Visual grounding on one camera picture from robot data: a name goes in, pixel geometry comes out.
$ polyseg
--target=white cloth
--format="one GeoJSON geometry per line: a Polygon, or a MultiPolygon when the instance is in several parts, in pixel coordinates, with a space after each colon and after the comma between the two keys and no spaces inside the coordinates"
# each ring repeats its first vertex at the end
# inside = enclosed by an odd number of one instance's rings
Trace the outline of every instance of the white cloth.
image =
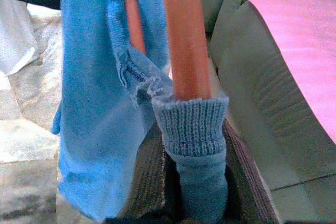
{"type": "Polygon", "coordinates": [[[0,76],[18,72],[38,58],[26,3],[0,0],[0,76]]]}

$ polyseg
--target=orange wooden stick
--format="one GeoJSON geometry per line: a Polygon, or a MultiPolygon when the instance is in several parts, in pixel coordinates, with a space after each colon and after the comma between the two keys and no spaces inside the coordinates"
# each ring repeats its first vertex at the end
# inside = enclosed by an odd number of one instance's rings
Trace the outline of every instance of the orange wooden stick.
{"type": "Polygon", "coordinates": [[[175,98],[211,98],[201,0],[164,0],[175,98]]]}
{"type": "Polygon", "coordinates": [[[145,54],[145,44],[140,20],[138,0],[126,0],[126,12],[129,23],[131,44],[145,54]]]}

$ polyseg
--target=tiled floor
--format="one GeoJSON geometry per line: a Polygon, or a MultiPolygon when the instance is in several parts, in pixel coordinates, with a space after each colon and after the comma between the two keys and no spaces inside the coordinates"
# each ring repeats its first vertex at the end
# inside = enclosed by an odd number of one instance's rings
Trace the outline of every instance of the tiled floor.
{"type": "Polygon", "coordinates": [[[61,95],[60,14],[28,8],[40,58],[0,78],[0,224],[91,224],[57,193],[50,127],[61,95]]]}

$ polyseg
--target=blue knit fabric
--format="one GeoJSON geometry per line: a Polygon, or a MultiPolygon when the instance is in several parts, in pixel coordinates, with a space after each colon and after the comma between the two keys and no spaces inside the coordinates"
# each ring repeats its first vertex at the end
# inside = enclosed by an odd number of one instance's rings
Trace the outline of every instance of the blue knit fabric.
{"type": "Polygon", "coordinates": [[[176,102],[158,95],[152,104],[165,150],[177,164],[186,217],[217,223],[228,194],[222,132],[228,97],[176,102]]]}
{"type": "MultiPolygon", "coordinates": [[[[155,121],[151,98],[156,105],[172,102],[172,81],[165,72],[169,51],[163,1],[139,0],[139,4],[146,56],[130,44],[124,0],[61,0],[62,101],[52,128],[61,138],[58,188],[72,206],[96,221],[115,217],[128,197],[136,152],[155,121]]],[[[212,109],[192,118],[201,129],[188,135],[192,145],[184,148],[182,138],[164,138],[170,143],[165,144],[167,151],[178,155],[173,158],[190,217],[207,215],[201,205],[194,205],[200,200],[205,209],[213,204],[209,212],[215,218],[223,211],[225,145],[218,130],[225,106],[221,102],[200,101],[212,109]],[[188,153],[192,160],[184,159],[188,153]],[[203,159],[206,165],[199,166],[203,159]],[[200,181],[196,172],[208,179],[200,181]],[[193,195],[190,183],[199,193],[193,195]],[[216,199],[219,191],[223,194],[216,202],[206,199],[206,194],[216,199]]],[[[191,111],[203,111],[203,107],[191,111]]]]}

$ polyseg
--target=pink sheet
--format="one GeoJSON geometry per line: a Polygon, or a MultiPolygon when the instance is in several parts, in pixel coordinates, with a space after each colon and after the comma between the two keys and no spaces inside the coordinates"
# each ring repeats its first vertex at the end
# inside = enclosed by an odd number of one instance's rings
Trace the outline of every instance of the pink sheet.
{"type": "Polygon", "coordinates": [[[248,0],[308,105],[336,143],[336,0],[248,0]]]}

